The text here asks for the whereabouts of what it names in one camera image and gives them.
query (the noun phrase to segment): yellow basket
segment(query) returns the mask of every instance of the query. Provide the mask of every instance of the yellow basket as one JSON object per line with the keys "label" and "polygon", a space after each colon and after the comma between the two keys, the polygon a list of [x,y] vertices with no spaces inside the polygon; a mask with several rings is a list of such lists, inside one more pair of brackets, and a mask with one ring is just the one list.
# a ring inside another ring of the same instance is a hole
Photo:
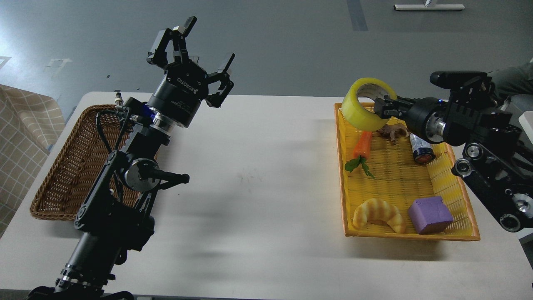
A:
{"label": "yellow basket", "polygon": [[[362,103],[372,110],[374,103]],[[376,238],[401,238],[413,240],[479,241],[478,224],[475,221],[470,199],[463,182],[451,173],[455,156],[452,148],[445,143],[433,145],[437,158],[427,165],[418,165],[413,160],[413,151],[408,137],[397,139],[392,145],[388,139],[374,132],[371,142],[372,156],[367,164],[376,177],[367,177],[359,167],[352,173],[344,170],[346,161],[352,159],[352,150],[362,131],[346,121],[341,112],[341,104],[335,104],[337,124],[337,148],[341,174],[341,200],[344,233],[346,236],[371,236]],[[389,125],[403,123],[391,118]],[[417,234],[407,210],[415,199],[442,196],[454,221],[444,232],[437,234]],[[405,219],[405,233],[395,233],[388,225],[368,223],[358,230],[352,225],[356,207],[370,198],[380,198],[395,205]]]}

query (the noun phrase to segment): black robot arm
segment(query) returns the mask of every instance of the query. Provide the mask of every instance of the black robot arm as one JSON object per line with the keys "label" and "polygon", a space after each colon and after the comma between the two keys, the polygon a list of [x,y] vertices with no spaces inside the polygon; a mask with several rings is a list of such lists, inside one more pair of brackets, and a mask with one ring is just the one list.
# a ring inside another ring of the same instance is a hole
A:
{"label": "black robot arm", "polygon": [[431,83],[450,89],[437,98],[376,99],[374,111],[404,120],[415,135],[432,144],[465,145],[452,173],[465,181],[487,210],[511,232],[533,227],[533,153],[519,141],[511,114],[497,109],[484,72],[434,72]]}
{"label": "black robot arm", "polygon": [[[157,90],[146,103],[129,98],[123,104],[117,94],[116,114],[122,124],[118,141],[111,148],[99,130],[109,150],[109,156],[96,178],[89,194],[80,207],[74,226],[83,231],[70,260],[61,271],[55,287],[38,287],[28,299],[131,299],[124,291],[101,297],[102,287],[114,280],[111,270],[115,264],[126,261],[128,250],[141,251],[154,234],[154,218],[150,216],[157,192],[177,184],[189,182],[189,175],[162,171],[155,161],[161,145],[168,145],[172,129],[188,127],[198,106],[204,99],[220,107],[233,82],[228,69],[235,55],[218,72],[207,74],[193,62],[187,53],[185,38],[196,22],[190,17],[184,26],[161,30],[150,49],[148,63],[165,70]],[[172,41],[174,61],[167,61],[165,52]],[[220,81],[219,91],[208,94],[208,85]],[[118,149],[121,137],[130,132],[125,145]],[[117,186],[117,197],[110,190],[111,180]],[[122,202],[120,190],[126,187],[139,192],[130,207]]]}

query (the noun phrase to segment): tape roll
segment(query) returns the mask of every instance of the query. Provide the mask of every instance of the tape roll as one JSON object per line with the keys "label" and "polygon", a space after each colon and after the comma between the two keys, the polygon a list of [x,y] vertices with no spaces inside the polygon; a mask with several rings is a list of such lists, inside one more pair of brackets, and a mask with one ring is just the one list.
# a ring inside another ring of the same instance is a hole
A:
{"label": "tape roll", "polygon": [[363,131],[375,131],[383,127],[389,119],[381,119],[376,114],[366,110],[358,97],[367,97],[372,100],[385,95],[396,100],[395,91],[383,81],[376,78],[361,78],[354,82],[346,97],[342,101],[342,114],[355,128]]}

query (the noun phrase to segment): gray floor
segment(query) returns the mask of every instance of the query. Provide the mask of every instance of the gray floor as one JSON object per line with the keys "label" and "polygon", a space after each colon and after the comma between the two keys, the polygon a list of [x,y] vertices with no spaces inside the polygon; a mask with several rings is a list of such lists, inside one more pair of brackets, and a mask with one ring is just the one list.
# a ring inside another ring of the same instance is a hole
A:
{"label": "gray floor", "polygon": [[163,72],[147,52],[159,30],[191,15],[187,45],[201,66],[212,72],[226,52],[237,55],[233,94],[342,97],[356,79],[376,77],[404,97],[447,98],[429,83],[435,70],[491,71],[533,57],[531,0],[392,8],[419,2],[0,0],[0,84],[55,98],[65,117],[90,91],[153,92]]}

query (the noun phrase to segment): toy carrot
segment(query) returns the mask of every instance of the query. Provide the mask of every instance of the toy carrot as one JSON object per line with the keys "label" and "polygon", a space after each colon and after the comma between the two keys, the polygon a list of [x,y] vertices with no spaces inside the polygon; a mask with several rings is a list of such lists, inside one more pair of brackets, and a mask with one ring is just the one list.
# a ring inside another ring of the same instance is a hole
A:
{"label": "toy carrot", "polygon": [[351,172],[355,170],[359,165],[363,168],[366,176],[370,176],[374,179],[374,175],[368,170],[368,165],[365,163],[370,158],[370,141],[372,140],[371,131],[363,131],[361,138],[353,148],[353,159],[344,165],[344,170]]}

